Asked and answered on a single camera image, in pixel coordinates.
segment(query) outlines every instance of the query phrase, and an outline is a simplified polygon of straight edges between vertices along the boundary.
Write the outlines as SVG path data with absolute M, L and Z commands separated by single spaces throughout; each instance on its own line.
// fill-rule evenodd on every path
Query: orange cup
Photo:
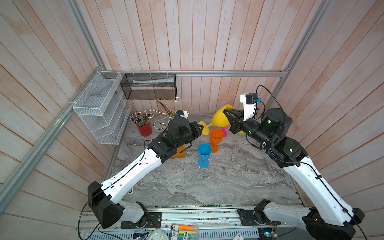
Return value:
M 218 144 L 221 143 L 224 137 L 224 132 L 221 129 L 213 129 L 210 134 L 212 152 L 218 151 Z

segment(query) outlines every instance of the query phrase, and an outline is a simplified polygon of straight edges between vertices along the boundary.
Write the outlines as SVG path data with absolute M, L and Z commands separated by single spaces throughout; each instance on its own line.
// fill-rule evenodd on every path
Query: marble tabletop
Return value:
M 212 117 L 213 114 L 190 114 L 188 120 L 208 124 Z M 158 119 L 159 115 L 154 116 L 151 123 Z M 145 139 L 153 139 L 162 131 L 153 125 L 152 129 L 149 137 L 142 137 L 137 127 L 128 121 L 111 175 L 142 153 Z M 197 165 L 197 147 L 204 142 L 210 143 L 209 135 L 196 139 L 186 157 L 169 159 L 147 174 L 133 187 L 133 193 L 126 194 L 123 200 L 139 201 L 147 207 L 256 205 L 263 199 L 301 204 L 288 174 L 264 151 L 251 146 L 244 134 L 234 135 L 228 131 L 228 136 L 218 145 L 219 151 L 212 153 L 209 166 L 201 169 Z

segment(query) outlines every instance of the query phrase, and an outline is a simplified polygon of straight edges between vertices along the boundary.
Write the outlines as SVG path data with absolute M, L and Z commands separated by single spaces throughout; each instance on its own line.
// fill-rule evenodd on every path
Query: wooden wall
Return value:
M 1 185 L 96 65 L 64 1 L 0 1 Z M 0 238 L 73 238 L 110 152 L 73 116 L 0 217 Z
M 365 212 L 361 227 L 381 236 L 372 239 L 384 235 L 383 13 L 382 0 L 335 1 L 278 95 L 293 119 L 287 135 Z
M 106 68 L 116 71 L 285 69 L 320 2 L 77 0 Z M 239 108 L 240 94 L 278 80 L 178 78 L 178 96 L 194 113 L 214 113 Z M 155 101 L 134 107 L 157 109 Z

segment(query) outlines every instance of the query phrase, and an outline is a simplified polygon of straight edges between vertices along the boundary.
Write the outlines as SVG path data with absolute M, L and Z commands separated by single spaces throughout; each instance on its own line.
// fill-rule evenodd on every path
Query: pencil holder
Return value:
M 137 126 L 137 128 L 139 129 L 140 135 L 143 137 L 148 137 L 149 135 L 152 134 L 152 127 L 149 121 L 147 125 L 145 125 L 144 127 Z

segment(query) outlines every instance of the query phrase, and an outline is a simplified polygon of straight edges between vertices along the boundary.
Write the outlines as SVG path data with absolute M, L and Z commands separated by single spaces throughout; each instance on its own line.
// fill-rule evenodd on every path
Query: robotic arm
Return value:
M 244 111 L 225 109 L 224 114 L 231 124 L 229 130 L 233 134 L 243 131 L 256 140 L 260 147 L 253 146 L 265 149 L 271 159 L 295 179 L 316 207 L 288 207 L 263 200 L 255 207 L 255 221 L 260 225 L 269 221 L 284 222 L 307 230 L 317 240 L 350 240 L 355 233 L 353 225 L 361 223 L 364 213 L 344 202 L 320 175 L 305 149 L 296 140 L 286 137 L 292 119 L 282 109 L 268 109 L 261 123 L 252 118 L 259 101 L 256 93 L 246 93 L 240 96 Z M 192 141 L 201 135 L 203 126 L 195 121 L 190 123 L 187 117 L 186 111 L 178 111 L 168 127 L 136 160 L 101 184 L 93 182 L 88 186 L 89 206 L 103 228 L 118 220 L 134 222 L 137 227 L 146 224 L 146 209 L 141 203 L 121 200 L 148 172 L 176 154 L 177 148 L 184 144 L 190 144 L 186 149 L 190 148 Z

